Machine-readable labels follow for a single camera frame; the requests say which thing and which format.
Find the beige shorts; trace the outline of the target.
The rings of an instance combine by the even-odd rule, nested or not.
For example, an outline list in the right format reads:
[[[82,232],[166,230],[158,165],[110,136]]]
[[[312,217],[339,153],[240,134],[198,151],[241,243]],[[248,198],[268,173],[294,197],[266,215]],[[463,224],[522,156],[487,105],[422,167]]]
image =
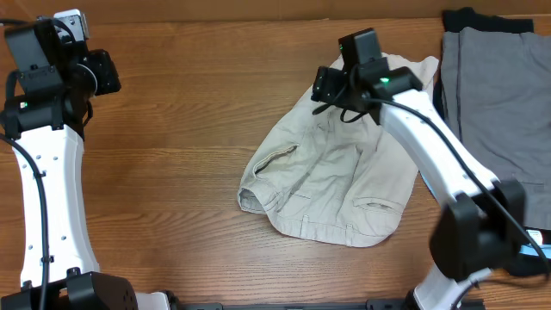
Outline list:
[[[238,205],[291,237],[377,245],[399,226],[418,168],[371,116],[346,124],[339,108],[313,115],[311,94],[258,147],[241,178]]]

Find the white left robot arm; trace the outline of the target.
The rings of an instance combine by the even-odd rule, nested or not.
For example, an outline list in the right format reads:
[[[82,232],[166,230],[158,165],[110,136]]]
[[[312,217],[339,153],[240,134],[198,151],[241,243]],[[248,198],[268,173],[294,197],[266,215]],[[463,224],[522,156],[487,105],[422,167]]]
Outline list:
[[[26,249],[19,292],[4,309],[134,309],[128,280],[103,274],[91,248],[82,192],[84,129],[92,98],[119,91],[108,52],[90,50],[76,9],[7,20],[16,68],[8,75],[2,140],[22,180]]]

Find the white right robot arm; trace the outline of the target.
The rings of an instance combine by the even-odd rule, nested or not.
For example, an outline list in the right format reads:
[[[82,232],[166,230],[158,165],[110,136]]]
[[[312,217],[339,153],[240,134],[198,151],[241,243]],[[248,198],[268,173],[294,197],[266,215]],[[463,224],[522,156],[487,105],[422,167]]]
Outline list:
[[[406,150],[442,208],[430,236],[434,265],[405,299],[371,300],[368,309],[482,309],[470,289],[505,267],[526,242],[525,191],[478,162],[434,110],[408,67],[390,69],[372,28],[338,41],[342,69],[320,67],[312,99],[371,115]]]

